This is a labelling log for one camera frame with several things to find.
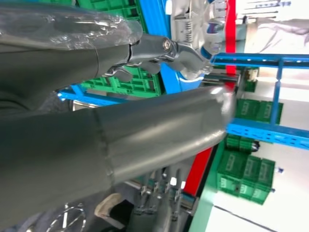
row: metal pipe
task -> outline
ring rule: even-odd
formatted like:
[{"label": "metal pipe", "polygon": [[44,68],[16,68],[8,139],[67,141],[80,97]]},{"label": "metal pipe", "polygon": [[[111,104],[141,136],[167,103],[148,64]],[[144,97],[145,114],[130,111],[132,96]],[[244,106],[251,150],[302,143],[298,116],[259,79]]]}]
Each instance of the metal pipe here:
[{"label": "metal pipe", "polygon": [[0,121],[0,230],[214,146],[234,96],[203,87],[57,115]]}]

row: bolt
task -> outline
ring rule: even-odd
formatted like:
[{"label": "bolt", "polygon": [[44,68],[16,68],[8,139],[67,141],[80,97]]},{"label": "bolt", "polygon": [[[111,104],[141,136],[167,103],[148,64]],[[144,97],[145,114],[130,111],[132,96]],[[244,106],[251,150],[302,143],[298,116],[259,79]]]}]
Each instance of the bolt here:
[{"label": "bolt", "polygon": [[164,39],[164,41],[164,49],[165,51],[168,51],[170,49],[170,41],[169,39]]}]

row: green plastic crate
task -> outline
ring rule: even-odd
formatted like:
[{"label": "green plastic crate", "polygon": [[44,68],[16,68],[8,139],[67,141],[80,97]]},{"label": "green plastic crate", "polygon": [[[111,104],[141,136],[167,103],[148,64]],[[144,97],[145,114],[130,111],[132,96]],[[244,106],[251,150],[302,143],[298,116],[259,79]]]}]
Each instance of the green plastic crate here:
[{"label": "green plastic crate", "polygon": [[255,156],[249,156],[241,182],[240,197],[251,200],[255,189],[262,160]]},{"label": "green plastic crate", "polygon": [[239,150],[240,149],[240,136],[228,134],[226,136],[226,147],[231,150]]},{"label": "green plastic crate", "polygon": [[255,120],[259,108],[259,101],[239,99],[237,100],[237,106],[235,117]]},{"label": "green plastic crate", "polygon": [[139,21],[144,32],[147,26],[139,0],[78,0],[80,7],[123,16],[127,20]]},{"label": "green plastic crate", "polygon": [[241,137],[240,139],[240,151],[251,154],[254,139]]},{"label": "green plastic crate", "polygon": [[[256,121],[259,122],[271,122],[271,107],[273,106],[272,101],[262,101],[259,107],[259,110],[257,114]],[[283,109],[283,103],[279,103],[278,114],[277,116],[277,124],[280,124],[281,119],[281,114]]]},{"label": "green plastic crate", "polygon": [[38,0],[38,2],[50,3],[50,4],[61,4],[61,5],[73,5],[72,0]]},{"label": "green plastic crate", "polygon": [[257,84],[258,84],[258,80],[255,80],[255,81],[246,80],[244,85],[244,91],[254,93],[255,92]]},{"label": "green plastic crate", "polygon": [[217,170],[217,189],[238,196],[247,158],[244,153],[225,150]]},{"label": "green plastic crate", "polygon": [[84,88],[99,91],[127,94],[141,98],[157,97],[162,94],[158,75],[149,74],[142,69],[126,67],[133,74],[130,82],[122,82],[116,77],[99,77],[81,83]]},{"label": "green plastic crate", "polygon": [[275,162],[271,160],[262,159],[255,189],[251,201],[258,204],[264,204],[273,185]]}]

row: plastic wrap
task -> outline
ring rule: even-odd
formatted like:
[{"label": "plastic wrap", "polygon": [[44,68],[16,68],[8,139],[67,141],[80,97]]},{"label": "plastic wrap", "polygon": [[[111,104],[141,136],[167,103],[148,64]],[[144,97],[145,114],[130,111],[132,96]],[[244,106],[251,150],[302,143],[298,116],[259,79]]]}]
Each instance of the plastic wrap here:
[{"label": "plastic wrap", "polygon": [[0,3],[0,43],[52,49],[92,49],[133,44],[137,21],[81,8]]}]

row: spring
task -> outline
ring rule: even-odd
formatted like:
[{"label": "spring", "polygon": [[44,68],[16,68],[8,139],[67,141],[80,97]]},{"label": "spring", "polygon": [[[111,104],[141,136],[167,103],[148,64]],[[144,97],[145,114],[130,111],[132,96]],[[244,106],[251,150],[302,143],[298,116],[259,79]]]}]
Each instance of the spring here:
[{"label": "spring", "polygon": [[192,40],[192,22],[186,22],[185,23],[185,38],[186,42],[191,43],[193,42]]}]

